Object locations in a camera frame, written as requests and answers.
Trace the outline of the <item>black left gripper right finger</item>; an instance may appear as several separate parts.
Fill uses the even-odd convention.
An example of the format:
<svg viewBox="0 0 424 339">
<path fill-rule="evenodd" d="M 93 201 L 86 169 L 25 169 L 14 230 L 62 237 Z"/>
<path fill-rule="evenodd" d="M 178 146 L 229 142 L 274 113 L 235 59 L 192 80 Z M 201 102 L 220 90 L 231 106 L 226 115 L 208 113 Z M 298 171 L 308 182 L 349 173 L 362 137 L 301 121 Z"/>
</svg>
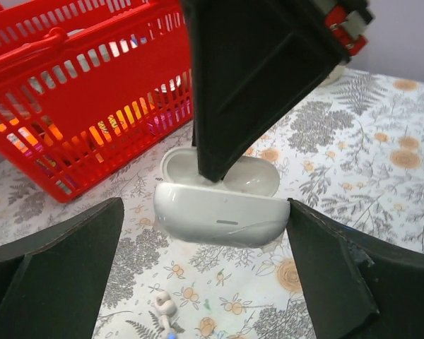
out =
<svg viewBox="0 0 424 339">
<path fill-rule="evenodd" d="M 288 239 L 317 338 L 424 338 L 424 254 L 289 200 Z"/>
</svg>

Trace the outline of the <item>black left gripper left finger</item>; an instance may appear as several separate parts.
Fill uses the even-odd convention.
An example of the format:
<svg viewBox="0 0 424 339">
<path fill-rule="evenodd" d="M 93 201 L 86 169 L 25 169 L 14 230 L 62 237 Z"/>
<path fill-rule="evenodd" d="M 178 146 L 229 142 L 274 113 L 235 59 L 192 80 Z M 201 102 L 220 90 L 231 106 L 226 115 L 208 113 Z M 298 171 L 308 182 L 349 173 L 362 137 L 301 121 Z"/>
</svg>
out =
<svg viewBox="0 0 424 339">
<path fill-rule="evenodd" d="M 0 246 L 0 338 L 92 338 L 124 221 L 109 198 Z"/>
</svg>

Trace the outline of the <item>white earbud charging case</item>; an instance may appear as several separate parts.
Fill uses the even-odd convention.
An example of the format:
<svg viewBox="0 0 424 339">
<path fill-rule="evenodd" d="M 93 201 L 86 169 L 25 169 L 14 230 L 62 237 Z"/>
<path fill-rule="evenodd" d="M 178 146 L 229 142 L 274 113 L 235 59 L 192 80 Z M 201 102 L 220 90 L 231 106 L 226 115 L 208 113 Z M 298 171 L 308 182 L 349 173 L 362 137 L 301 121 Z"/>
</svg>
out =
<svg viewBox="0 0 424 339">
<path fill-rule="evenodd" d="M 287 200 L 276 198 L 280 176 L 265 160 L 242 156 L 219 182 L 198 171 L 195 147 L 173 148 L 161 160 L 155 188 L 155 225 L 197 244 L 264 248 L 285 231 Z"/>
</svg>

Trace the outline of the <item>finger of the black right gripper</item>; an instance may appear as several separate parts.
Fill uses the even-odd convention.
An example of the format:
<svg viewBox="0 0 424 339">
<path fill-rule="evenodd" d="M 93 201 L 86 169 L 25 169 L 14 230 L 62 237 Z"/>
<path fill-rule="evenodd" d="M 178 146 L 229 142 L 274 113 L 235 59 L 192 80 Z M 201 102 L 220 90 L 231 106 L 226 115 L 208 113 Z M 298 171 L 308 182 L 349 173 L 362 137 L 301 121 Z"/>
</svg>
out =
<svg viewBox="0 0 424 339">
<path fill-rule="evenodd" d="M 221 180 L 348 52 L 311 1 L 183 1 L 199 173 Z"/>
</svg>

